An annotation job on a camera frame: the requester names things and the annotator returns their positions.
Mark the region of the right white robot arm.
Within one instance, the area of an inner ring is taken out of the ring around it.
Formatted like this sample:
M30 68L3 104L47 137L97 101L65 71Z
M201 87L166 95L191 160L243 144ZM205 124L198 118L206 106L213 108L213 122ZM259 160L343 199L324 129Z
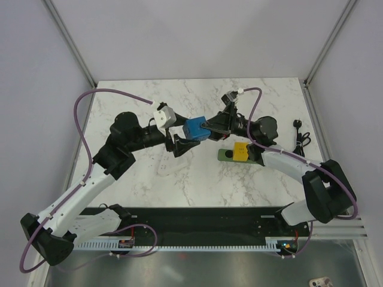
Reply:
M230 135L249 139L249 160L284 173L303 185L305 199L284 207L281 216L274 220L278 234L288 235L303 222L326 224L335 218L351 220L356 217L355 214L344 215L347 209L357 208L357 201L340 164L334 160L311 161L284 150L274 141L278 125L273 117L251 121L239 115L235 104L230 103L201 126L211 132L210 138L215 141Z

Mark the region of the yellow cube adapter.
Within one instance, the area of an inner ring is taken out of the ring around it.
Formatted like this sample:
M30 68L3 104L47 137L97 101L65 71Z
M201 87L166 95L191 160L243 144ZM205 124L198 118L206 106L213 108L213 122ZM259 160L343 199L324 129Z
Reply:
M248 160L248 150L246 142L235 142L233 148L233 161L245 162Z

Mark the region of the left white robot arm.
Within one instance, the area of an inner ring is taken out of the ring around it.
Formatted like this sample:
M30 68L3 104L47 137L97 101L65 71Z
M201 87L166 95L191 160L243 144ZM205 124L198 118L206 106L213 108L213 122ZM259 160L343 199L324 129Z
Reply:
M78 219L78 216L134 164L134 151L164 143L175 157L179 157L200 144L197 139L161 132L155 125L143 128L133 112L118 114L110 132L105 145L91 157L87 171L77 184L39 214L27 213L20 221L29 244L50 266L60 264L75 247L88 240L113 231L118 235L130 231L131 215L118 204L85 219Z

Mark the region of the blue cube adapter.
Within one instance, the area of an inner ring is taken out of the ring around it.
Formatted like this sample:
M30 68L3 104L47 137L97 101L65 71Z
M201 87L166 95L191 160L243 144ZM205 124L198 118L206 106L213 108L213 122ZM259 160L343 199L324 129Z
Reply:
M211 132L202 127L202 124L205 122L206 118L204 116L186 120L183 125L185 138L194 141L204 141L208 139Z

